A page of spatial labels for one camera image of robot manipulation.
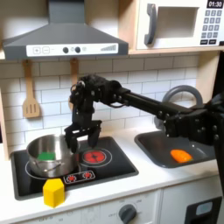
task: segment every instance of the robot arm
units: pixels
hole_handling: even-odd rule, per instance
[[[94,148],[97,144],[102,121],[92,120],[94,102],[102,102],[112,108],[132,106],[164,121],[168,137],[187,137],[191,141],[213,145],[224,190],[224,93],[201,108],[184,108],[171,102],[155,101],[131,93],[118,81],[106,80],[96,75],[80,78],[76,89],[71,92],[73,123],[65,132],[67,145],[73,152],[76,150],[77,137],[88,135],[89,146]]]

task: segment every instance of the sink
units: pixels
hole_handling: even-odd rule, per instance
[[[191,142],[183,137],[169,138],[163,131],[140,134],[135,137],[135,142],[154,164],[164,168],[176,168],[215,159],[213,146]],[[188,152],[193,160],[182,164],[176,162],[171,156],[173,149]]]

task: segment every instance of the range hood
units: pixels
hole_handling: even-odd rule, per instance
[[[48,4],[48,25],[3,42],[7,60],[128,54],[128,43],[85,24],[84,0]]]

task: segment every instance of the green object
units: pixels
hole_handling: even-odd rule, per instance
[[[38,155],[39,160],[55,160],[55,153],[54,152],[41,152]]]

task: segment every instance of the microwave keypad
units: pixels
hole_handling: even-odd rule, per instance
[[[206,10],[201,33],[201,45],[215,45],[220,30],[222,10]]]

